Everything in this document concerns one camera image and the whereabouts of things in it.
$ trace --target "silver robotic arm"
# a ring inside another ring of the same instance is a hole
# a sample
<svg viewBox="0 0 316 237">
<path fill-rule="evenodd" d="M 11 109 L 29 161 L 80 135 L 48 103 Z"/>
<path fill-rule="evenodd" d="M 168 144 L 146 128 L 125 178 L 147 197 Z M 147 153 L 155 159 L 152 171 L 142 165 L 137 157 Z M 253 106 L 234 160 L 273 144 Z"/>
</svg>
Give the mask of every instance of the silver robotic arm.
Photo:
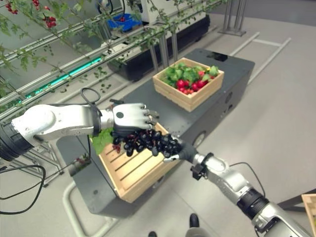
<svg viewBox="0 0 316 237">
<path fill-rule="evenodd" d="M 178 159 L 192 163 L 193 178 L 199 180 L 204 177 L 214 183 L 265 237 L 312 237 L 283 209 L 266 199 L 240 173 L 214 154 L 203 156 L 191 145 L 183 143 L 178 155 L 165 158 L 164 161 Z"/>
<path fill-rule="evenodd" d="M 89 105 L 36 105 L 7 124 L 0 124 L 0 157 L 11 161 L 43 141 L 71 135 L 97 135 L 114 127 L 125 136 L 139 129 L 151 129 L 158 114 L 142 103 L 121 104 L 112 110 Z"/>
</svg>

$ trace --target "person's foot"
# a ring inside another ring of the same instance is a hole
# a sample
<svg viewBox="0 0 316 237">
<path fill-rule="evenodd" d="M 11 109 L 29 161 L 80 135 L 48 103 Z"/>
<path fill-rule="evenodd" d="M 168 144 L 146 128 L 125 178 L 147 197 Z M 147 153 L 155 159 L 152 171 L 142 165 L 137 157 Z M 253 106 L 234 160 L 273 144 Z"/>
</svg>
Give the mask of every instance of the person's foot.
<svg viewBox="0 0 316 237">
<path fill-rule="evenodd" d="M 190 228 L 199 227 L 198 216 L 195 213 L 190 215 Z"/>
<path fill-rule="evenodd" d="M 148 237 L 157 237 L 157 234 L 155 231 L 151 231 L 149 234 L 148 234 Z"/>
</svg>

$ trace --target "blue bin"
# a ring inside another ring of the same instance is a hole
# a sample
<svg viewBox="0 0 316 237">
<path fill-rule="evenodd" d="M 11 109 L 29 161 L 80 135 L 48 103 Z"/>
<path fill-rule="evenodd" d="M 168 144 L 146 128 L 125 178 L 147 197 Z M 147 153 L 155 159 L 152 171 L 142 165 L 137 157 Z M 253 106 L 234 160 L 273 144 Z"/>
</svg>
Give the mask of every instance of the blue bin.
<svg viewBox="0 0 316 237">
<path fill-rule="evenodd" d="M 138 21 L 135 17 L 132 17 L 131 14 L 124 14 L 125 21 L 121 22 L 119 19 L 122 17 L 122 14 L 113 17 L 113 20 L 108 20 L 109 27 L 111 29 L 118 28 L 123 26 L 122 30 L 124 32 L 129 31 L 133 28 L 133 26 L 140 26 L 142 24 L 141 21 Z"/>
</svg>

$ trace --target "wooden crate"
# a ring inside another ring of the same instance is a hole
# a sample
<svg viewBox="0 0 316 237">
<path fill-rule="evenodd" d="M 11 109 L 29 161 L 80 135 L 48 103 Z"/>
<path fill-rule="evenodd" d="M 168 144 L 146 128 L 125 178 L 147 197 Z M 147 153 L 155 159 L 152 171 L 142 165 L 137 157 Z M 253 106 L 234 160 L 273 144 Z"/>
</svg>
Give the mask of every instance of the wooden crate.
<svg viewBox="0 0 316 237">
<path fill-rule="evenodd" d="M 194 67 L 194 66 L 201 66 L 204 68 L 208 68 L 208 65 L 195 62 L 193 60 L 182 58 L 175 62 L 174 64 L 178 64 L 183 62 L 186 66 Z M 171 100 L 172 102 L 176 103 L 180 107 L 184 108 L 186 111 L 193 111 L 197 106 L 203 103 L 208 97 L 214 94 L 217 90 L 222 87 L 223 79 L 224 79 L 224 72 L 219 70 L 219 75 L 212 79 L 208 84 L 206 84 L 202 89 L 198 92 L 194 92 L 190 95 L 186 95 L 181 91 L 175 89 L 174 87 L 168 85 L 167 83 L 161 81 L 163 77 L 165 77 L 165 70 L 162 70 L 158 74 L 153 76 L 155 90 Z"/>
<path fill-rule="evenodd" d="M 303 194 L 302 200 L 312 226 L 314 237 L 316 237 L 316 194 Z"/>
<path fill-rule="evenodd" d="M 160 125 L 156 130 L 167 134 L 168 132 Z M 178 162 L 163 163 L 163 155 L 152 156 L 148 149 L 128 157 L 126 153 L 118 154 L 107 145 L 99 155 L 106 169 L 117 195 L 126 202 L 134 202 L 144 191 L 152 186 L 160 177 L 165 175 Z"/>
</svg>

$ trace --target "green light strip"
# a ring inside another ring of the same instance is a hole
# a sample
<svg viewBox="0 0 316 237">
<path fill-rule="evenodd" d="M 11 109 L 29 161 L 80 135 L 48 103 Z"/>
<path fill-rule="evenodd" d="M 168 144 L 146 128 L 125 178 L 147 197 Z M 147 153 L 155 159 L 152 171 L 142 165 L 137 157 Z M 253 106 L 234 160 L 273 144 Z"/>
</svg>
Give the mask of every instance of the green light strip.
<svg viewBox="0 0 316 237">
<path fill-rule="evenodd" d="M 56 83 L 58 83 L 58 82 L 60 82 L 60 81 L 62 81 L 62 80 L 67 79 L 70 75 L 72 76 L 73 74 L 75 74 L 75 73 L 77 73 L 77 72 L 80 72 L 81 70 L 83 70 L 83 69 L 85 69 L 85 68 L 91 66 L 92 64 L 95 64 L 95 63 L 99 62 L 100 60 L 101 60 L 101 57 L 96 58 L 96 59 L 92 60 L 91 62 L 88 62 L 88 63 L 86 63 L 86 64 L 84 64 L 84 65 L 82 65 L 82 66 L 80 66 L 80 67 L 78 67 L 78 68 L 76 68 L 76 69 L 70 71 L 69 74 L 62 75 L 62 76 L 56 78 L 55 80 L 53 80 L 53 81 L 47 83 L 46 85 L 40 87 L 40 88 L 37 89 L 36 91 L 33 91 L 33 92 L 31 92 L 30 94 L 26 95 L 26 98 L 31 98 L 32 96 L 34 96 L 34 95 L 40 93 L 41 91 L 47 89 L 48 87 L 50 87 L 50 86 L 52 86 L 52 85 L 55 85 Z"/>
</svg>

